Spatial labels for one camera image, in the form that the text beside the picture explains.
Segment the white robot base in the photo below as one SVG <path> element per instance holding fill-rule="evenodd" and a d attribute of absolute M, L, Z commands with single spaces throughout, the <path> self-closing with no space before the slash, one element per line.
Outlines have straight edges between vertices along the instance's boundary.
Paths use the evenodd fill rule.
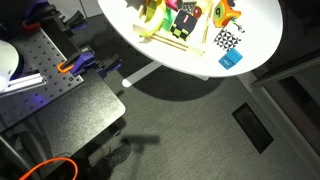
<path fill-rule="evenodd" d="M 19 64 L 19 54 L 10 43 L 0 40 L 0 92 L 9 85 L 10 78 Z"/>

